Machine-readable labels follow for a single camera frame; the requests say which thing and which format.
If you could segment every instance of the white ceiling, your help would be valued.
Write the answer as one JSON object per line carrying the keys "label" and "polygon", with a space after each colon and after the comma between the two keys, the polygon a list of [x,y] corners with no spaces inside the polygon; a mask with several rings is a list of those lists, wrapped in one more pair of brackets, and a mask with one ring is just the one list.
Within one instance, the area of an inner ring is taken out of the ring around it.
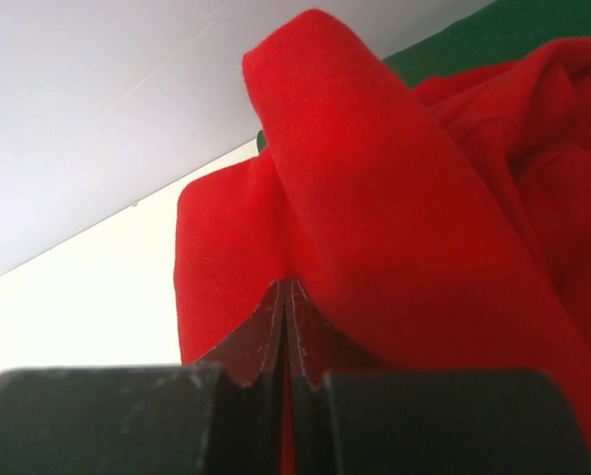
{"label": "white ceiling", "polygon": [[489,0],[0,0],[0,275],[250,140],[242,55],[309,7],[379,55]]}

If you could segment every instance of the green surface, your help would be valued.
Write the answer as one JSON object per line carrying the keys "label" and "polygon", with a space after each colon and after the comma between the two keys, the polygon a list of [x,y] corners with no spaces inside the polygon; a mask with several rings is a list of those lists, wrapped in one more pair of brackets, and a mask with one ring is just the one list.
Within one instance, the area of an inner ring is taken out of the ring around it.
{"label": "green surface", "polygon": [[[383,61],[415,86],[431,76],[519,59],[557,38],[587,35],[591,35],[591,0],[496,0]],[[265,146],[260,131],[257,149]]]}

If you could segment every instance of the white wall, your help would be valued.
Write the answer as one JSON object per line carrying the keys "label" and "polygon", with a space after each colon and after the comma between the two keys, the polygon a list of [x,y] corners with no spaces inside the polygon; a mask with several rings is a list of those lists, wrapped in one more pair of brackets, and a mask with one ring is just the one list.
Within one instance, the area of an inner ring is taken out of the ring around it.
{"label": "white wall", "polygon": [[249,142],[0,277],[0,372],[178,363],[178,196],[188,182],[255,154]]}

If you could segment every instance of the red cloth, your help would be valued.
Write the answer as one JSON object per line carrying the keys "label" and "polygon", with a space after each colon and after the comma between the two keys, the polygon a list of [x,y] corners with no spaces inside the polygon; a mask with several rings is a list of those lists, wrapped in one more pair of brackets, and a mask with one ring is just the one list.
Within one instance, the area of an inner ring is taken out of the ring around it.
{"label": "red cloth", "polygon": [[244,75],[269,147],[182,193],[183,361],[297,275],[399,368],[546,372],[591,445],[591,38],[412,91],[310,11]]}

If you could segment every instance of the black plastic part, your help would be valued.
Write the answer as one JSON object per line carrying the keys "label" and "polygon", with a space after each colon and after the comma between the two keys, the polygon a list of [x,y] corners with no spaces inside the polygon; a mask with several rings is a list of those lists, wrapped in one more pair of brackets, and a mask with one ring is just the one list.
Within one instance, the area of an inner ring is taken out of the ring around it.
{"label": "black plastic part", "polygon": [[316,473],[591,474],[566,401],[537,372],[330,374],[318,397],[336,465]]}
{"label": "black plastic part", "polygon": [[391,371],[291,281],[193,365],[2,375],[0,475],[275,475],[286,357],[299,474],[591,474],[542,375]]}
{"label": "black plastic part", "polygon": [[229,416],[250,399],[215,365],[10,372],[0,475],[240,473],[246,421]]}

